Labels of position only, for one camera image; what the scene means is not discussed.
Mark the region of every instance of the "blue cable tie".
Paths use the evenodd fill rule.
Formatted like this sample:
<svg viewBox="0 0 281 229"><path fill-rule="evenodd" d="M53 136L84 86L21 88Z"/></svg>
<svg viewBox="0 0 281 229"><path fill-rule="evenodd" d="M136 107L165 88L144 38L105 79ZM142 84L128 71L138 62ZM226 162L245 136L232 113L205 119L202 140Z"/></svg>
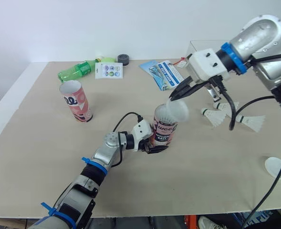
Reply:
<svg viewBox="0 0 281 229"><path fill-rule="evenodd" d="M86 158L86 157L83 157L82 160L87 163L87 164L90 164L90 165L93 165L93 166L96 166L97 168L99 168L101 171L103 171L103 173L105 175L107 175L108 171L105 167L103 167L101 164L98 164L97 162L95 161L91 161L89 158Z"/></svg>
<svg viewBox="0 0 281 229"><path fill-rule="evenodd" d="M69 217L68 215L62 212L58 212L56 208L52 208L44 202L42 202L41 205L44 206L49 211L49 216L53 216L53 215L60 216L61 218L67 220L72 225L73 229L76 229L76 222L71 217Z"/></svg>
<svg viewBox="0 0 281 229"><path fill-rule="evenodd" d="M222 51L226 52L231 60L235 63L235 65L238 67L240 70L241 74L246 73L247 69L245 65L242 63L240 58L236 55L236 53L231 49L231 45L226 42L221 46Z"/></svg>

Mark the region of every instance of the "white shuttlecock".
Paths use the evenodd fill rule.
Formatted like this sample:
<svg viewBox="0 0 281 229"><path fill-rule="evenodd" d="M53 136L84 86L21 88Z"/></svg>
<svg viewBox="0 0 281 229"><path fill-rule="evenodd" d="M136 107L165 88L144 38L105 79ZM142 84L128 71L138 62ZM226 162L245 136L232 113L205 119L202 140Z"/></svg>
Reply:
<svg viewBox="0 0 281 229"><path fill-rule="evenodd" d="M234 102L234 104L235 104L235 108L237 110L237 108L239 106L239 102ZM224 111L227 114L227 116L231 117L231 106L229 103L224 103L224 104L214 103L213 108L218 109L220 111Z"/></svg>
<svg viewBox="0 0 281 229"><path fill-rule="evenodd" d="M243 123L247 125L253 131L259 132L263 121L265 120L265 115L262 116L242 116L238 115L236 117L236 122Z"/></svg>
<svg viewBox="0 0 281 229"><path fill-rule="evenodd" d="M220 125L226 116L224 111L211 111L207 108L202 108L201 114L206 116L214 127Z"/></svg>

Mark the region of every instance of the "green plastic bottle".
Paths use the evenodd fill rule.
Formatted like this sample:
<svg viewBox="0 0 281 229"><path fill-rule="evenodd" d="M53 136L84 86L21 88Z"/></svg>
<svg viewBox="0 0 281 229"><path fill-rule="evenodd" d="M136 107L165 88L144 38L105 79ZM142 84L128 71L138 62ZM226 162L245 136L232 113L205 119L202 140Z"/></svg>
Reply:
<svg viewBox="0 0 281 229"><path fill-rule="evenodd" d="M95 59L94 61L81 62L67 70L59 72L58 78L60 79L61 83L63 83L63 81L76 80L89 74L91 71L95 71L95 63L98 62L100 62L99 58Z"/></svg>

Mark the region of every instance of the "electrical wire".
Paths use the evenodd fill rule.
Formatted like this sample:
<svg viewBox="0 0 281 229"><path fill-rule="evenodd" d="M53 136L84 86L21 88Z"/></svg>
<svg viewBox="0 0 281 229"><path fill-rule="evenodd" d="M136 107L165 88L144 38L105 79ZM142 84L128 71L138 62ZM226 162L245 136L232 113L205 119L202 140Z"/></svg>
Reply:
<svg viewBox="0 0 281 229"><path fill-rule="evenodd" d="M230 122L230 130L233 130L234 127L235 127L235 123L236 123L236 117L237 115L243 110L245 109L247 106L257 102L257 101L260 101L260 100L264 100L264 99L274 99L275 97L273 95L269 95L269 96L264 96L264 97L260 97L260 98L257 98L257 99L253 99L251 101L249 101L248 103L246 103L245 105L243 105L235 114L235 116L232 115L232 111L231 111L231 122Z"/></svg>
<svg viewBox="0 0 281 229"><path fill-rule="evenodd" d="M120 145L120 161L114 165L112 165L111 167L116 167L116 166L119 166L122 162L122 145L121 145L121 141L120 141L120 132L118 132L118 143Z"/></svg>
<svg viewBox="0 0 281 229"><path fill-rule="evenodd" d="M236 115L238 115L245 107L257 102L257 101L260 101L260 100L264 100L264 99L274 99L275 97L273 95L270 95L270 96L264 96L264 97L260 97L260 98L257 98L257 99L253 99L251 101L249 101L248 103L246 103L245 105L243 105L236 113Z"/></svg>
<svg viewBox="0 0 281 229"><path fill-rule="evenodd" d="M127 117L128 115L130 115L130 114L136 115L138 119L139 119L139 117L141 117L141 116L140 116L138 113L136 113L136 112L129 112L129 113L126 113L126 114L120 119L120 121L116 124L115 128L113 129L113 132L116 131L117 127L120 125L120 123L122 122L122 120L123 120L125 117Z"/></svg>
<svg viewBox="0 0 281 229"><path fill-rule="evenodd" d="M261 204L266 200L266 198L271 194L271 192L273 191L273 189L275 188L279 178L281 176L281 169L279 170L278 175L276 176L271 188L269 189L269 191L265 194L265 196L262 198L262 200L256 205L256 207L251 211L251 213L249 214L249 216L246 218L246 220L244 221L244 223L241 226L241 229L244 229L245 225L247 224L247 222L251 219L251 217L253 216L253 214L256 212L256 210L261 206Z"/></svg>
<svg viewBox="0 0 281 229"><path fill-rule="evenodd" d="M233 130L234 126L235 126L235 122L236 122L236 107L235 104L233 102L233 100L231 99L231 97L227 94L226 91L222 91L222 94L224 96L224 98L227 100L227 102L230 104L231 106L231 122L230 122L230 126L229 129Z"/></svg>
<svg viewBox="0 0 281 229"><path fill-rule="evenodd" d="M273 55L273 56L267 56L267 57L262 57L262 58L258 58L258 59L253 59L253 60L251 60L251 63L270 61L270 60L275 60L275 59L278 59L278 58L281 58L281 54Z"/></svg>

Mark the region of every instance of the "beige table surface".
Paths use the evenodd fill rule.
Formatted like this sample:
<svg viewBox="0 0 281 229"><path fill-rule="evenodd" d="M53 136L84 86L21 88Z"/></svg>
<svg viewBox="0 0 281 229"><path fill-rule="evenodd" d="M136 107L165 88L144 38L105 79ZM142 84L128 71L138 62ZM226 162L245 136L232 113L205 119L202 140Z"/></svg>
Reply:
<svg viewBox="0 0 281 229"><path fill-rule="evenodd" d="M152 120L154 109L171 91L131 61L123 80L80 79L94 118L75 121L59 93L57 73L72 62L51 62L43 70L0 135L0 217L40 218L79 174L103 137L127 112ZM179 71L186 77L184 69ZM241 104L270 93L250 70L225 82ZM229 118L216 128L200 114L212 108L206 90L185 99L189 122L178 125L169 149L159 154L125 151L123 163L106 176L95 199L94 217L209 214L247 211L269 189L274 178L264 168L269 156L281 158L281 109L274 100L250 106L244 115L266 115L260 133ZM129 117L120 130L131 130ZM281 181L261 209L281 208Z"/></svg>

